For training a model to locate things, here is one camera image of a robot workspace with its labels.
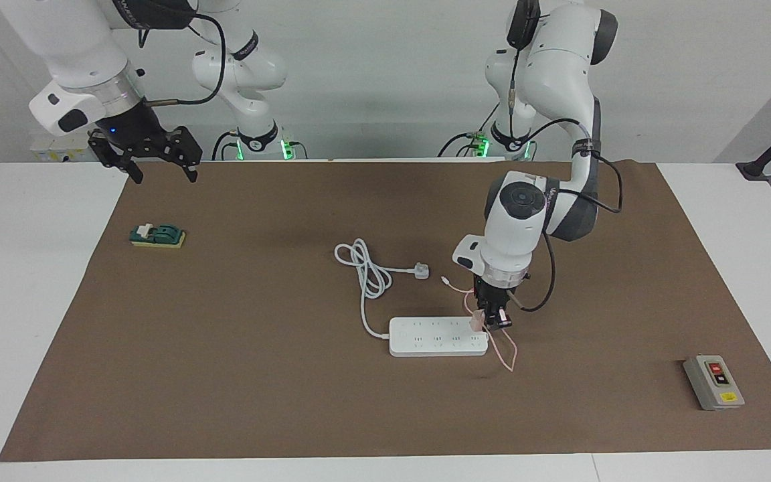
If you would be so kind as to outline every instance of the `power strip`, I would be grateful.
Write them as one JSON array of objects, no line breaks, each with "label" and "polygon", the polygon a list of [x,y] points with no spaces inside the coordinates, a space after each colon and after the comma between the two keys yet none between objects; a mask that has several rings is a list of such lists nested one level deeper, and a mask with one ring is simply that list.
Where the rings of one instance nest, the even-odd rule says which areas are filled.
[{"label": "power strip", "polygon": [[472,331],[471,317],[392,318],[388,348],[394,357],[478,357],[487,334]]}]

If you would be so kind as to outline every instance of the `white power cable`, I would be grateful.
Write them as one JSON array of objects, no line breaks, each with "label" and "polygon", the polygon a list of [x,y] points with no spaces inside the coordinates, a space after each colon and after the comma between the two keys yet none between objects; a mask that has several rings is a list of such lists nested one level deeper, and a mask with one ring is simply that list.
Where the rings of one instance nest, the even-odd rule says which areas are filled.
[{"label": "white power cable", "polygon": [[[348,250],[349,260],[345,260],[341,257],[339,251]],[[345,266],[352,266],[355,268],[356,274],[359,275],[359,288],[361,289],[361,302],[359,307],[361,309],[361,324],[365,326],[365,330],[379,339],[389,339],[388,333],[377,333],[367,325],[367,315],[365,315],[365,300],[377,299],[392,286],[392,272],[412,272],[416,275],[418,280],[426,280],[430,275],[430,268],[428,265],[422,263],[416,263],[415,268],[384,268],[377,265],[371,260],[371,253],[367,250],[367,244],[365,240],[356,238],[352,244],[339,244],[335,246],[335,259]]]}]

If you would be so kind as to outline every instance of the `power plug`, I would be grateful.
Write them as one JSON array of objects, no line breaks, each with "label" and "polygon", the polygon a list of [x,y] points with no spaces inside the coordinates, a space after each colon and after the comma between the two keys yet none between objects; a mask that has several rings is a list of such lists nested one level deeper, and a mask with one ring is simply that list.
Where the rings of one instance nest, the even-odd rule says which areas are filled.
[{"label": "power plug", "polygon": [[426,280],[430,277],[430,266],[417,262],[412,274],[416,275],[416,280]]}]

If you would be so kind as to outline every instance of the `white table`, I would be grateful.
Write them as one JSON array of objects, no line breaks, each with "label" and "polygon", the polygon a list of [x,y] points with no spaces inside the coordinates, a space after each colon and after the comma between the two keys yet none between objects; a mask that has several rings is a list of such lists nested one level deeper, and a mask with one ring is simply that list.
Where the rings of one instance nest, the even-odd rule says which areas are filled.
[{"label": "white table", "polygon": [[[771,359],[771,189],[732,165],[660,168]],[[125,179],[94,164],[0,164],[0,450]],[[771,480],[771,451],[0,463],[3,481],[59,479],[740,482]]]}]

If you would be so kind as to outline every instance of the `yellow base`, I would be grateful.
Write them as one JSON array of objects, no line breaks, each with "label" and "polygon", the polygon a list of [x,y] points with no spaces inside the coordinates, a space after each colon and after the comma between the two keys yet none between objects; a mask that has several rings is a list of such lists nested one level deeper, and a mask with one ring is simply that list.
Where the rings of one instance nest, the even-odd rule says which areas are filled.
[{"label": "yellow base", "polygon": [[140,243],[138,241],[131,241],[131,244],[140,248],[171,248],[172,250],[179,250],[183,246],[183,241],[186,241],[185,231],[180,233],[180,241],[177,244]]}]

